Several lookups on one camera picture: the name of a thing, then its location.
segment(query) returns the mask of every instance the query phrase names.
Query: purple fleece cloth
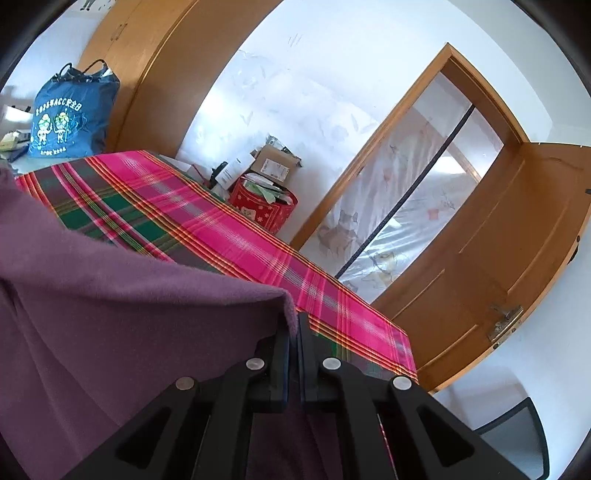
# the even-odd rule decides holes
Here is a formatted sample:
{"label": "purple fleece cloth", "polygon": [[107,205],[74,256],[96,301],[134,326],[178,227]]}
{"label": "purple fleece cloth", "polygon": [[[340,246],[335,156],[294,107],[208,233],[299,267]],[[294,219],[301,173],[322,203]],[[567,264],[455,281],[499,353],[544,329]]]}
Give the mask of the purple fleece cloth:
{"label": "purple fleece cloth", "polygon": [[[61,478],[178,377],[249,358],[281,311],[295,334],[286,291],[68,231],[0,169],[0,432],[31,479]],[[255,418],[249,478],[338,476],[333,422],[290,398]]]}

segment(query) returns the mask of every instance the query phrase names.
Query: plaid blanket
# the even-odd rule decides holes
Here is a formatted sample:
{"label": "plaid blanket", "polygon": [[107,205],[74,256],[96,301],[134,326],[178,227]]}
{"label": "plaid blanket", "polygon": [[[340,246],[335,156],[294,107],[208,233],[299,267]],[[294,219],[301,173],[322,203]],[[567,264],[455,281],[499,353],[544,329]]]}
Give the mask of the plaid blanket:
{"label": "plaid blanket", "polygon": [[334,278],[145,151],[17,178],[71,229],[163,261],[284,288],[333,354],[365,374],[416,379],[407,335]]}

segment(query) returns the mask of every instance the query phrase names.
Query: red round box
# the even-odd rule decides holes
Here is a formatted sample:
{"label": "red round box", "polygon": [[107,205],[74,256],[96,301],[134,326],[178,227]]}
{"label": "red round box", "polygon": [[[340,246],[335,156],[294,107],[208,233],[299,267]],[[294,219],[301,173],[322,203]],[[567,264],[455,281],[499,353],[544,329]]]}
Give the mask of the red round box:
{"label": "red round box", "polygon": [[244,180],[245,178],[242,176],[236,182],[230,195],[230,205],[253,222],[258,223],[269,233],[275,235],[296,208],[296,196],[289,190],[284,190],[283,193],[289,195],[293,200],[292,205],[284,205],[279,202],[268,204],[263,197],[249,192],[244,186]]}

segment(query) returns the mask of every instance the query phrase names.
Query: blue tote bag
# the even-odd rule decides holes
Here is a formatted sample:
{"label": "blue tote bag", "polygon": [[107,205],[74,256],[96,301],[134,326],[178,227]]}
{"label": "blue tote bag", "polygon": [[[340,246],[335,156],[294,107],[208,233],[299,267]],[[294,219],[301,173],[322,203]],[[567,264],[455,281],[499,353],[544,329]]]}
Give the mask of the blue tote bag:
{"label": "blue tote bag", "polygon": [[[98,72],[86,73],[99,62],[103,67]],[[104,60],[83,72],[65,65],[35,97],[29,155],[79,158],[102,153],[119,85]]]}

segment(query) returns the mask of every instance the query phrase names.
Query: paper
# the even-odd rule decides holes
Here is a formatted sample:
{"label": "paper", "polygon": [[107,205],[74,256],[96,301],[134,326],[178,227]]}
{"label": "paper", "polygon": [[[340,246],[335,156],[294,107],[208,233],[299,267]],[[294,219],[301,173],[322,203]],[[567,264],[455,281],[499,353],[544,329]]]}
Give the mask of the paper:
{"label": "paper", "polygon": [[265,163],[261,168],[261,173],[269,175],[270,177],[273,177],[274,179],[279,181],[285,181],[289,172],[290,169],[288,167],[286,167],[285,165],[281,165],[280,163],[277,163],[275,161],[272,161],[270,158],[267,158],[265,160]]}
{"label": "paper", "polygon": [[234,157],[232,160],[228,160],[228,164],[224,169],[217,175],[216,180],[222,186],[224,190],[229,190],[234,182],[248,170],[248,168],[254,163],[255,159],[250,153],[241,154]]}

